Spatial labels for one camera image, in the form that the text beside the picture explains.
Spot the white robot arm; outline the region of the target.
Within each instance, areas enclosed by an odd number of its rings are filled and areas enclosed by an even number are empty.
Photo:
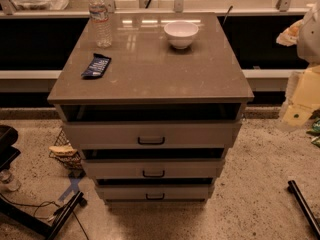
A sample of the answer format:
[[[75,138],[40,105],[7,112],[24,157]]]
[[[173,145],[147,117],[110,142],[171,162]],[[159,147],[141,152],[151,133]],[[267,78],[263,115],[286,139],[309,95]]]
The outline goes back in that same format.
[[[293,23],[276,39],[284,46],[297,46],[297,55],[308,63],[303,72],[294,71],[287,82],[279,120],[286,130],[303,126],[320,109],[320,5],[310,5],[302,20]]]

